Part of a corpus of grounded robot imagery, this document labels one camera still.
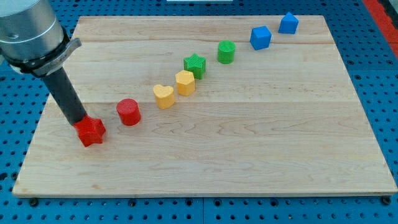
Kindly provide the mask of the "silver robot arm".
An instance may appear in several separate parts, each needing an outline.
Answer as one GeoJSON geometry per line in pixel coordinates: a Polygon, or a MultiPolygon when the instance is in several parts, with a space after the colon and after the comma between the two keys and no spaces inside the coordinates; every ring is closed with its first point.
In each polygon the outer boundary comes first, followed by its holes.
{"type": "Polygon", "coordinates": [[[48,0],[1,0],[1,56],[19,73],[61,69],[80,39],[70,39],[48,0]]]}

